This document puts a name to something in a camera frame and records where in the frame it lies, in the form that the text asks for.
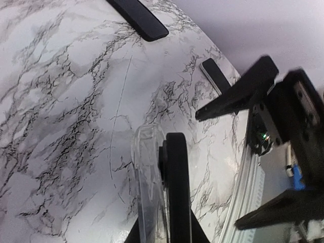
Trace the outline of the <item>black phone case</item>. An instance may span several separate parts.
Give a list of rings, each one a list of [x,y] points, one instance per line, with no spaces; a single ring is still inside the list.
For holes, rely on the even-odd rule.
[[[167,28],[140,1],[107,1],[147,42],[164,38],[169,34]]]

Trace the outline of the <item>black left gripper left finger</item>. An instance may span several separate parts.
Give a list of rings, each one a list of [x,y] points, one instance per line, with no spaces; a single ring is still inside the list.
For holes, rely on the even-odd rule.
[[[125,243],[140,243],[140,231],[139,231],[139,222],[136,219],[131,231],[129,232]]]

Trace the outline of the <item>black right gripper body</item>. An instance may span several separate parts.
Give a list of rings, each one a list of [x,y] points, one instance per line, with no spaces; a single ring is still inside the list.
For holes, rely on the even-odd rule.
[[[288,72],[278,83],[277,68],[250,68],[244,73],[265,124],[281,143],[290,142],[307,187],[323,187],[323,101],[303,69]]]

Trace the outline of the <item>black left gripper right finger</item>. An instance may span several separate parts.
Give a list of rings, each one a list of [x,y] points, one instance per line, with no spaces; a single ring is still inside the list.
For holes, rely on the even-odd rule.
[[[192,243],[209,243],[209,240],[199,224],[195,214],[191,211]]]

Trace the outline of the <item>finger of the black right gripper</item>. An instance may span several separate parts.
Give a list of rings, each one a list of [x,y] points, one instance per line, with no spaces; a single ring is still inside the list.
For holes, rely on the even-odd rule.
[[[195,119],[205,121],[252,108],[274,85],[279,70],[270,56],[261,56],[224,94],[196,111]]]
[[[286,190],[235,222],[238,230],[323,219],[323,190]]]

